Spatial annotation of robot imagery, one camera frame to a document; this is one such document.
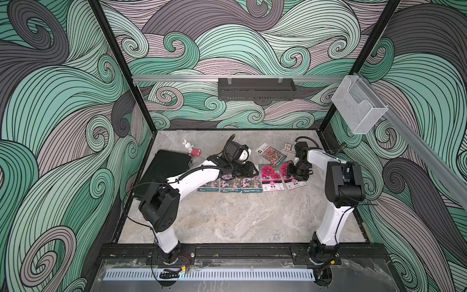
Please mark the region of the purple flower seed packet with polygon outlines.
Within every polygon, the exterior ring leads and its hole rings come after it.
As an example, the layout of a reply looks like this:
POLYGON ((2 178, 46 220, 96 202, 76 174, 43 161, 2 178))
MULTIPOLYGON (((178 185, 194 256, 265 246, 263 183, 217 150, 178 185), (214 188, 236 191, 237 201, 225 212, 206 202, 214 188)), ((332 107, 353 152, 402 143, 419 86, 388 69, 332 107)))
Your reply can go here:
POLYGON ((240 193, 242 191, 242 179, 227 174, 220 178, 220 192, 221 193, 240 193))
POLYGON ((197 188, 198 192, 218 192, 220 190, 220 180, 214 180, 203 184, 197 188))
POLYGON ((242 193, 262 193, 263 187, 259 177, 243 178, 242 193))

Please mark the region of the purple flower seed packet front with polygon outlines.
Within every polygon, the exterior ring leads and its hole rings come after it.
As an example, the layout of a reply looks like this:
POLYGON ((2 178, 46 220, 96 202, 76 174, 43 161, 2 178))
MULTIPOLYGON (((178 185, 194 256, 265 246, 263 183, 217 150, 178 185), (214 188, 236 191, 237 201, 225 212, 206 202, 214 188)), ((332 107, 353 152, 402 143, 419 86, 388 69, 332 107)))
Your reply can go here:
POLYGON ((214 180, 203 184, 197 188, 198 192, 218 192, 220 190, 220 180, 214 180))

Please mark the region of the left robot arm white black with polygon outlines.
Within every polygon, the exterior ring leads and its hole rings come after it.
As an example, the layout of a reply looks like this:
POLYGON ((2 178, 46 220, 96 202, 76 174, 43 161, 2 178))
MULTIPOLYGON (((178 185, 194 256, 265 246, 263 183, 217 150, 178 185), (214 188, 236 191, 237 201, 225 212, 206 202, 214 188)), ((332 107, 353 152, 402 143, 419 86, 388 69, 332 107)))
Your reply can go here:
POLYGON ((226 175, 254 178, 259 175, 259 170, 251 161, 229 162, 220 155, 212 155, 198 167, 171 177, 168 182, 146 192, 139 203, 139 211, 153 230, 163 261, 175 262, 180 252, 180 241, 172 227, 180 202, 203 184, 226 175))

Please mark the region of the red flower green seed packet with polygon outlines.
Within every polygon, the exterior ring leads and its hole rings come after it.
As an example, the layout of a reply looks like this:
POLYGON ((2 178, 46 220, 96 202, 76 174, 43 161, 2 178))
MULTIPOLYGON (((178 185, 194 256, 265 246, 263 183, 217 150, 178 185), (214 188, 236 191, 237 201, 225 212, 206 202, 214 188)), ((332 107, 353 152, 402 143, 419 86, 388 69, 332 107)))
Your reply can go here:
POLYGON ((282 164, 287 159, 286 154, 280 152, 267 143, 263 143, 255 152, 274 166, 282 164))

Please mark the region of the pink flower packet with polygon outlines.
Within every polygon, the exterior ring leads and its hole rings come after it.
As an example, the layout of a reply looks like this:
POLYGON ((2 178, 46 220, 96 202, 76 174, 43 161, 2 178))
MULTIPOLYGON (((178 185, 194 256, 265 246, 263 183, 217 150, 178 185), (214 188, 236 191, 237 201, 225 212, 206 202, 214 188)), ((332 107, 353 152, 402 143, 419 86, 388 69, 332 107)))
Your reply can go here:
POLYGON ((281 174, 283 183, 287 190, 291 191, 291 190, 306 186, 306 182, 299 181, 295 179, 294 177, 292 177, 291 175, 288 175, 287 170, 288 170, 288 164, 282 164, 280 166, 280 174, 281 174))

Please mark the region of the purple flower seed packet back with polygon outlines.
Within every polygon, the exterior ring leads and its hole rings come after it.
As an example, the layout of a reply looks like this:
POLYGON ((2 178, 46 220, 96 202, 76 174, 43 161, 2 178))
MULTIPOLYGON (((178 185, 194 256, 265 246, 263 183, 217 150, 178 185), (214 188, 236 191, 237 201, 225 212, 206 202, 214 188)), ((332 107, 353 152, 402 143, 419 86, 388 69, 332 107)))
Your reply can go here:
POLYGON ((243 178, 242 193, 262 193, 263 187, 259 177, 243 178))

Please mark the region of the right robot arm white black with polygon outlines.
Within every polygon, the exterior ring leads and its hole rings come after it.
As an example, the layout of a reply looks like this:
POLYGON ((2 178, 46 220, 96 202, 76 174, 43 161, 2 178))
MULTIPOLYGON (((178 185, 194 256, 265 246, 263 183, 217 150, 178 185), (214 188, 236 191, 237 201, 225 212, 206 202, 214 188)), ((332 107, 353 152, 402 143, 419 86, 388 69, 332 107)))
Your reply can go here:
POLYGON ((287 174, 299 181, 310 177, 312 167, 324 171, 324 192, 328 201, 323 220, 313 234, 308 254, 313 265, 337 261, 339 240, 350 213, 366 198, 360 164, 343 161, 322 149, 300 147, 287 174))

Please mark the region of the pink carnation seed packet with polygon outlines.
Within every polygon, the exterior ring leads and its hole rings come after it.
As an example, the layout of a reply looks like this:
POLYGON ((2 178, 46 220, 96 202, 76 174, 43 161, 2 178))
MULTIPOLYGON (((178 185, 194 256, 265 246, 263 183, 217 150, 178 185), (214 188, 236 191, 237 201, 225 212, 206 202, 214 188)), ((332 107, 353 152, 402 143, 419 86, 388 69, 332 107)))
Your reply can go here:
POLYGON ((273 165, 260 164, 259 175, 264 192, 284 191, 285 186, 282 177, 273 165))

